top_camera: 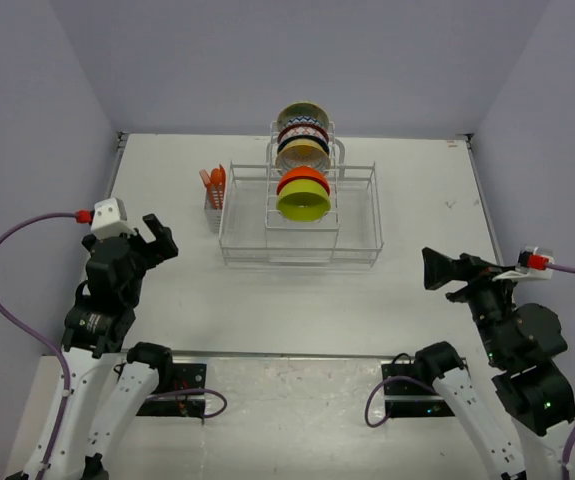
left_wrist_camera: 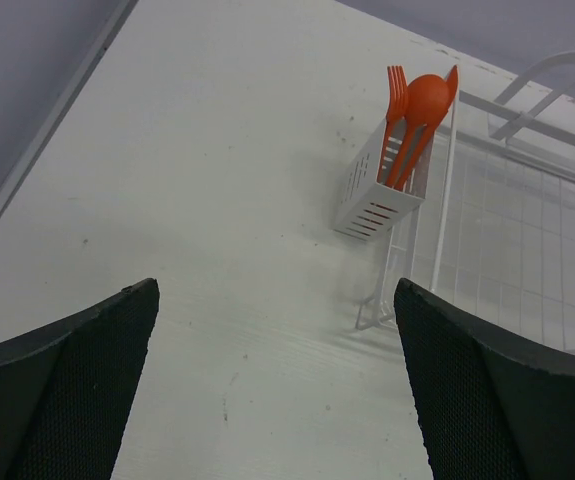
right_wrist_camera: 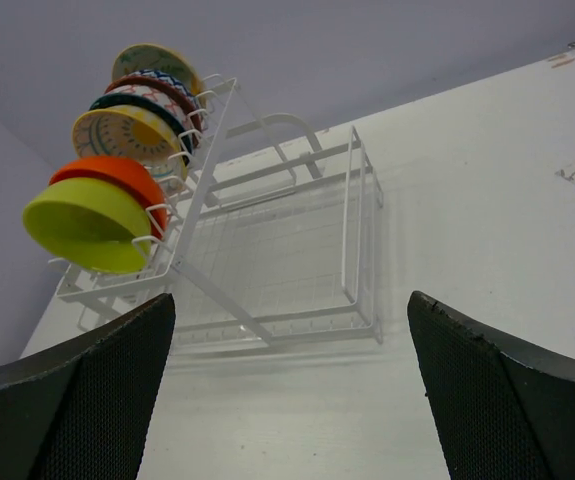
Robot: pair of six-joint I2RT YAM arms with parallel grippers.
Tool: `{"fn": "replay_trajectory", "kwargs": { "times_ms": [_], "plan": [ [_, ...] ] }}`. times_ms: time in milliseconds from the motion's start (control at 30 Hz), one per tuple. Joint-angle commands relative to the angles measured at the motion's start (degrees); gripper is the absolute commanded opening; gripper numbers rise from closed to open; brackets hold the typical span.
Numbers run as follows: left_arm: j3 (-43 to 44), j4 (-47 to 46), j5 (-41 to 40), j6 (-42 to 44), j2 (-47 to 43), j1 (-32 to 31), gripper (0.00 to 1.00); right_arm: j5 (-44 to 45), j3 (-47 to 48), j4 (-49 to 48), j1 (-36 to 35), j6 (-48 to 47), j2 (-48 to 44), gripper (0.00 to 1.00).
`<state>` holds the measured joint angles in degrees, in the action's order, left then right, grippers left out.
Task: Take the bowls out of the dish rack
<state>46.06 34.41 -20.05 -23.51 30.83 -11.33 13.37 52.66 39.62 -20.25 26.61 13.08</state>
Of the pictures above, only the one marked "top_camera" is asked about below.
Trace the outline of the lime green bowl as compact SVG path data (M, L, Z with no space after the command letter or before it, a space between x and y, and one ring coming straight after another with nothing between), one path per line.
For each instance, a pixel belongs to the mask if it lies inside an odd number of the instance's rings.
M296 179L281 189L276 208L287 220L314 222L327 214L331 201L325 188L315 180Z

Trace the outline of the orange bowl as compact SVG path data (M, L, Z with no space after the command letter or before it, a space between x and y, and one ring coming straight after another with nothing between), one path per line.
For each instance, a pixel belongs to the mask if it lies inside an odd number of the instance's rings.
M296 193L311 193L328 196L331 187L326 177L308 166L296 167L284 174L276 188L279 196Z

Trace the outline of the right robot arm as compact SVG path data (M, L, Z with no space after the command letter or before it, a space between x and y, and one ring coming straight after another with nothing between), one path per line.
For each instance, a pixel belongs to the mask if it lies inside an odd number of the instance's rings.
M453 281L463 285L445 297L469 307L488 363L499 372L492 382L518 432L527 478L571 478L575 397L554 362L568 348L561 322L545 306L518 306L513 300L519 283L551 278L553 256L528 247L516 265L501 266L467 253L450 258L425 247L422 258L425 289L435 291Z

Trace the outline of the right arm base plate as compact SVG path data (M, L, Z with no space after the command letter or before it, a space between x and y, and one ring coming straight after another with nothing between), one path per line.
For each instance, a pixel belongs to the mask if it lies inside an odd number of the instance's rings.
M382 378L407 376L419 380L413 362L391 362L381 365ZM409 381L396 381L383 387L384 405L390 419L398 418L440 418L454 417L447 403L438 395L432 394Z

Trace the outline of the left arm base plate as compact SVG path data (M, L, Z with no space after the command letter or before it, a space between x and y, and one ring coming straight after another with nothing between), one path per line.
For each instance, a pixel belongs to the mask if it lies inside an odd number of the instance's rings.
M204 388L207 365L204 363L174 363L167 386L161 393ZM148 401L138 410L137 417L154 418L198 418L205 414L206 400L203 395L183 396L177 394Z

